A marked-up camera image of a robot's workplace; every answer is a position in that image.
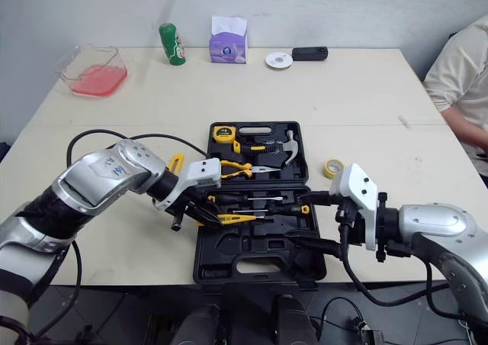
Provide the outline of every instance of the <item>purple tissue box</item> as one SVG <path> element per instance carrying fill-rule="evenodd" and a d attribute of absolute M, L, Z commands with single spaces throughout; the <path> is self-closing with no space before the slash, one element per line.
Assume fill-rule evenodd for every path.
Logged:
<path fill-rule="evenodd" d="M 244 36 L 220 32 L 210 39 L 212 63 L 245 64 L 247 61 L 247 31 Z"/>

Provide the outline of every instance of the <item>hammer head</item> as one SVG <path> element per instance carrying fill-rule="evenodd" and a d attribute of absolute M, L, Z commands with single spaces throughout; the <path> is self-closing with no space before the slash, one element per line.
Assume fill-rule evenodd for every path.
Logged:
<path fill-rule="evenodd" d="M 293 138 L 293 130 L 288 130 L 287 136 L 289 140 L 283 143 L 283 150 L 285 152 L 291 152 L 291 155 L 284 161 L 285 166 L 288 166 L 298 154 L 298 142 Z"/>

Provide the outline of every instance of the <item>cable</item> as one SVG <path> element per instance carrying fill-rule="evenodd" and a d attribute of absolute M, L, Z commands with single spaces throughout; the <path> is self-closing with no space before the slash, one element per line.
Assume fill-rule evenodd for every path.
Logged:
<path fill-rule="evenodd" d="M 315 320 L 319 320 L 319 321 L 322 320 L 322 318 L 317 317 L 317 316 L 308 316 L 308 317 L 309 318 L 313 318 Z M 331 322 L 329 320 L 325 320 L 324 322 L 327 323 L 327 324 L 330 324 L 330 325 L 332 325 L 334 327 L 340 328 L 341 330 L 348 331 L 348 332 L 351 332 L 351 333 L 355 334 L 355 331 L 352 330 L 351 328 L 347 328 L 347 327 L 341 326 L 340 324 L 335 324 L 334 322 Z"/>
<path fill-rule="evenodd" d="M 434 300 L 432 299 L 432 267 L 430 266 L 430 263 L 428 263 L 427 261 L 423 260 L 423 262 L 427 270 L 427 284 L 426 284 L 427 303 L 429 304 L 430 309 L 432 309 L 432 312 L 444 318 L 450 318 L 452 320 L 461 320 L 461 321 L 469 322 L 470 324 L 476 324 L 479 327 L 483 327 L 485 330 L 488 329 L 488 322 L 481 321 L 478 320 L 477 318 L 467 316 L 467 315 L 444 312 L 435 306 Z"/>
<path fill-rule="evenodd" d="M 329 308 L 329 306 L 331 305 L 331 303 L 333 303 L 334 301 L 337 301 L 337 300 L 343 300 L 343 301 L 346 301 L 348 302 L 353 308 L 354 310 L 356 311 L 356 314 L 358 315 L 358 317 L 363 321 L 364 318 L 363 318 L 363 315 L 361 313 L 361 311 L 359 311 L 359 308 L 358 306 L 350 299 L 347 299 L 346 297 L 335 297 L 335 298 L 332 298 L 330 301 L 327 302 L 327 304 L 324 306 L 323 310 L 322 310 L 322 314 L 320 315 L 320 318 L 321 318 L 321 321 L 320 321 L 320 328 L 319 328 L 319 334 L 318 334 L 318 337 L 317 339 L 320 340 L 320 338 L 322 337 L 322 332 L 323 332 L 323 322 L 326 320 L 326 312 L 327 312 L 327 308 Z"/>
<path fill-rule="evenodd" d="M 112 318 L 112 316 L 115 314 L 117 309 L 122 305 L 122 302 L 124 301 L 125 297 L 127 297 L 127 293 L 123 293 L 122 296 L 120 297 L 119 301 L 115 305 L 114 309 L 108 314 L 107 318 L 101 323 L 100 326 L 98 326 L 98 329 L 95 331 L 95 336 L 97 336 L 105 327 L 105 325 L 109 322 L 109 320 Z"/>
<path fill-rule="evenodd" d="M 205 153 L 199 147 L 195 146 L 194 144 L 190 143 L 189 141 L 186 141 L 185 139 L 181 139 L 180 137 L 174 137 L 173 135 L 168 135 L 168 134 L 141 134 L 141 135 L 136 135 L 135 137 L 130 137 L 130 139 L 137 140 L 137 139 L 144 139 L 147 137 L 164 137 L 165 139 L 176 140 L 176 141 L 179 141 L 180 143 L 183 143 L 184 145 L 188 145 L 190 148 L 196 150 L 205 158 L 210 158 L 210 155 Z"/>
<path fill-rule="evenodd" d="M 473 343 L 471 342 L 471 333 L 470 333 L 470 328 L 469 326 L 467 325 L 467 322 L 464 322 L 464 324 L 462 324 L 462 321 L 461 320 L 457 320 L 457 322 L 459 323 L 459 325 L 466 330 L 466 335 L 467 335 L 467 340 L 469 341 L 470 345 L 473 345 Z"/>
<path fill-rule="evenodd" d="M 379 305 L 381 307 L 396 307 L 397 305 L 404 305 L 409 301 L 415 301 L 427 294 L 427 289 L 421 290 L 420 292 L 413 293 L 411 295 L 406 296 L 405 298 L 397 299 L 396 301 L 380 301 L 376 299 L 364 286 L 364 284 L 359 280 L 359 278 L 354 274 L 349 265 L 349 258 L 348 258 L 348 236 L 349 236 L 349 226 L 343 224 L 339 227 L 339 231 L 341 234 L 341 243 L 342 243 L 342 264 L 344 266 L 345 271 L 348 273 L 349 277 L 351 278 L 352 282 L 354 283 L 357 290 L 363 293 L 366 298 L 370 301 L 375 303 L 375 305 Z M 449 285 L 441 284 L 431 288 L 431 292 L 437 292 L 439 290 L 447 289 Z"/>
<path fill-rule="evenodd" d="M 71 300 L 69 301 L 68 305 L 59 313 L 55 318 L 53 318 L 46 326 L 41 328 L 36 334 L 35 339 L 39 340 L 47 331 L 49 331 L 54 325 L 56 325 L 75 305 L 76 300 L 78 299 L 80 285 L 82 283 L 82 255 L 79 252 L 79 247 L 76 241 L 74 240 L 71 242 L 71 245 L 75 251 L 76 256 L 76 284 L 75 290 L 73 291 Z"/>
<path fill-rule="evenodd" d="M 0 327 L 15 331 L 18 334 L 18 341 L 20 343 L 27 343 L 28 340 L 34 340 L 34 335 L 21 322 L 13 318 L 0 316 Z"/>
<path fill-rule="evenodd" d="M 71 166 L 72 163 L 72 152 L 73 152 L 73 147 L 75 144 L 80 140 L 82 137 L 86 137 L 87 135 L 90 134 L 111 134 L 115 135 L 116 137 L 119 137 L 120 139 L 127 139 L 127 137 L 123 134 L 120 134 L 116 131 L 112 130 L 106 130 L 106 129 L 91 129 L 87 131 L 83 131 L 82 133 L 76 135 L 68 144 L 68 149 L 66 150 L 66 166 L 69 167 Z"/>
<path fill-rule="evenodd" d="M 309 318 L 313 318 L 315 320 L 321 320 L 320 317 L 317 317 L 317 316 L 308 316 Z M 331 321 L 328 321 L 328 320 L 325 320 L 325 322 L 327 324 L 330 324 L 334 327 L 337 327 L 337 328 L 340 328 L 341 330 L 344 330 L 344 331 L 347 331 L 347 332 L 350 332 L 352 334 L 356 334 L 356 331 L 350 329 L 350 328 L 347 328 L 347 327 L 343 327 L 341 326 L 340 324 L 335 324 L 334 322 L 331 322 Z M 444 343 L 453 343 L 455 341 L 464 341 L 466 343 L 466 339 L 449 339 L 449 340 L 443 340 L 443 341 L 437 341 L 436 343 L 426 343 L 425 345 L 442 345 Z M 394 343 L 393 341 L 387 341 L 385 340 L 384 343 L 387 343 L 389 345 L 402 345 L 401 343 Z"/>
<path fill-rule="evenodd" d="M 427 343 L 425 345 L 442 345 L 443 343 L 453 343 L 455 341 L 464 341 L 466 343 L 465 339 L 450 339 L 450 340 L 438 341 L 436 343 Z M 384 341 L 384 343 L 388 343 L 389 345 L 402 345 L 401 343 L 393 343 L 391 341 Z"/>
<path fill-rule="evenodd" d="M 205 153 L 202 149 L 197 147 L 196 145 L 190 143 L 189 141 L 186 141 L 185 139 L 181 139 L 180 137 L 175 137 L 173 135 L 168 135 L 168 134 L 141 134 L 141 135 L 136 135 L 135 137 L 126 137 L 125 135 L 118 133 L 116 131 L 112 130 L 107 130 L 107 129 L 91 129 L 84 131 L 78 135 L 76 135 L 68 145 L 68 149 L 66 150 L 66 166 L 71 166 L 72 163 L 72 152 L 73 152 L 73 147 L 75 144 L 78 142 L 78 140 L 82 139 L 83 137 L 86 137 L 87 135 L 90 134 L 110 134 L 114 135 L 116 137 L 119 137 L 120 139 L 132 139 L 132 140 L 137 140 L 137 139 L 144 139 L 147 137 L 162 137 L 165 139 L 171 139 L 171 140 L 176 140 L 179 141 L 180 143 L 183 143 L 184 145 L 189 146 L 190 148 L 196 150 L 199 152 L 201 155 L 205 156 L 205 158 L 209 158 L 210 155 Z"/>

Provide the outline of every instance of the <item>white table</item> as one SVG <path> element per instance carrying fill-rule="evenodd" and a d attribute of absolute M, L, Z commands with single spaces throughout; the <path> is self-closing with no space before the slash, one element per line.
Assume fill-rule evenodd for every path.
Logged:
<path fill-rule="evenodd" d="M 120 49 L 129 78 L 111 97 L 71 95 L 60 81 L 0 164 L 0 219 L 41 193 L 65 168 L 68 142 L 94 127 L 126 135 L 174 134 L 201 148 L 214 121 L 300 122 L 312 189 L 328 189 L 322 164 L 332 157 L 359 163 L 389 193 L 388 205 L 447 202 L 470 212 L 485 230 L 488 191 L 461 146 L 398 50 L 331 49 L 326 62 L 295 63 L 285 71 L 264 64 L 269 49 L 251 49 L 247 65 L 211 64 L 207 49 L 187 49 L 188 61 L 170 66 L 161 49 Z M 114 142 L 91 135 L 74 157 Z M 144 143 L 164 160 L 181 152 L 169 140 Z M 335 208 L 317 207 L 322 237 L 337 239 Z M 147 196 L 125 195 L 83 228 L 84 285 L 191 284 L 197 230 L 190 219 L 175 233 L 172 216 Z M 352 247 L 352 266 L 364 281 L 420 280 L 415 259 Z M 326 257 L 325 282 L 348 281 L 342 264 Z M 75 260 L 66 257 L 55 284 L 73 284 Z"/>

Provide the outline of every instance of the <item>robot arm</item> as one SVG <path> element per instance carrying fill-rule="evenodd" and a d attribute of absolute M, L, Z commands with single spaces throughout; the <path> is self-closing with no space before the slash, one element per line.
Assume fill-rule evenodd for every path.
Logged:
<path fill-rule="evenodd" d="M 347 242 L 317 240 L 299 234 L 290 234 L 289 238 L 301 246 L 338 257 L 345 262 L 345 267 L 350 243 L 365 243 L 368 250 L 377 251 L 380 262 L 389 254 L 413 255 L 426 265 L 433 264 L 447 279 L 461 313 L 471 318 L 471 322 L 468 320 L 471 330 L 485 341 L 488 234 L 466 211 L 453 205 L 404 205 L 397 210 L 387 208 L 386 200 L 387 194 L 378 194 L 371 178 L 357 164 L 352 164 L 336 176 L 329 192 L 312 192 L 303 201 L 338 205 L 335 219 L 342 227 L 347 226 Z"/>
<path fill-rule="evenodd" d="M 135 140 L 121 140 L 111 149 L 84 156 L 0 224 L 2 323 L 27 324 L 28 308 L 55 276 L 77 232 L 128 190 L 151 196 L 156 208 L 177 221 L 188 214 L 220 226 L 198 194 L 208 186 L 220 187 L 217 158 L 192 163 L 186 175 L 178 177 Z M 16 338 L 0 327 L 0 343 L 10 345 Z"/>

